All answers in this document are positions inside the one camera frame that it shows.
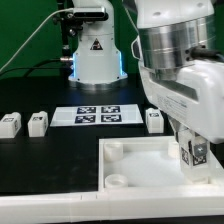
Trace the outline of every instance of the circular hole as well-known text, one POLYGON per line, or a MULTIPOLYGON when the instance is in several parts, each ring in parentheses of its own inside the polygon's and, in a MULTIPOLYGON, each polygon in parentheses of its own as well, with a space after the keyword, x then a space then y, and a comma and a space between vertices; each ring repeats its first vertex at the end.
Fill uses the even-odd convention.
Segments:
POLYGON ((111 184, 112 185, 121 185, 121 184, 123 184, 121 181, 119 181, 119 180, 112 180, 111 181, 111 184))
POLYGON ((161 15, 161 12, 155 12, 154 14, 153 14, 153 16, 160 16, 161 15))
POLYGON ((128 187, 127 177, 120 174, 112 174, 105 179, 106 188, 122 188, 128 187))
POLYGON ((199 7, 199 8, 202 8, 203 6, 204 6, 203 3, 198 3, 198 7, 199 7))

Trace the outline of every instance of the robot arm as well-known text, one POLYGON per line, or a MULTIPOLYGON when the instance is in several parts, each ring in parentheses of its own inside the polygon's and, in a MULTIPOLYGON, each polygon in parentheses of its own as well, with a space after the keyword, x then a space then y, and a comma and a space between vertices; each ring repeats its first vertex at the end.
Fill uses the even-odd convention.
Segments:
POLYGON ((210 142, 224 142, 224 65, 195 60, 192 49, 214 48, 214 1, 123 3, 138 15, 132 48, 146 96, 170 117, 186 178, 208 183, 210 142))
POLYGON ((127 74, 115 46, 112 4, 108 0, 72 2, 74 12, 68 13, 65 20, 68 35, 78 39, 78 48, 69 58, 73 62, 70 86, 95 91, 125 84, 127 74))

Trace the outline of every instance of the white paper sheet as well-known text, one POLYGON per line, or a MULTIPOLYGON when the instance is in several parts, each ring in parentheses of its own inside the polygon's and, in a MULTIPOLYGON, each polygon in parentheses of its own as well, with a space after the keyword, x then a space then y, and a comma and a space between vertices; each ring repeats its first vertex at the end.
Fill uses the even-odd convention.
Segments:
POLYGON ((143 120, 136 104, 58 107, 51 127, 138 123, 143 123, 143 120))

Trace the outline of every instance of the white box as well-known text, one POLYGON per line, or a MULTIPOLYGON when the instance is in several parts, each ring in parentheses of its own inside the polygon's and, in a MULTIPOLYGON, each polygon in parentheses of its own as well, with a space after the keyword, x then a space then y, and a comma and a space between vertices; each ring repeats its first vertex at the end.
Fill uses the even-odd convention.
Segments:
POLYGON ((0 138, 15 138, 21 128, 19 113, 6 114, 0 121, 0 138))
POLYGON ((164 119, 160 110, 153 108, 146 110, 145 122, 150 134, 164 132, 164 119))
POLYGON ((28 130, 30 137, 44 137, 48 128, 47 113, 42 111, 34 113, 28 122, 28 130))

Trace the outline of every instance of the green wall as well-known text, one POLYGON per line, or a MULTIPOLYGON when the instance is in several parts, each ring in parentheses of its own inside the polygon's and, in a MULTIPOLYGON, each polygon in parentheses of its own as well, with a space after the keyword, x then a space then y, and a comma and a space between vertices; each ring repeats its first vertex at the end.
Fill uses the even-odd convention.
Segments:
MULTIPOLYGON (((130 45, 136 38, 121 0, 111 0, 115 8, 116 46, 124 57, 124 70, 130 73, 138 71, 137 61, 132 58, 130 45)), ((13 0, 0 1, 0 66, 21 46, 38 25, 57 9, 56 0, 13 0)), ((217 48, 224 53, 224 6, 216 9, 217 48)), ((61 37, 59 26, 52 22, 37 34, 37 36, 19 54, 7 68, 32 67, 45 59, 60 57, 61 37)), ((21 76, 24 71, 10 73, 10 76, 21 76)), ((34 75, 56 75, 57 71, 37 71, 34 75)))

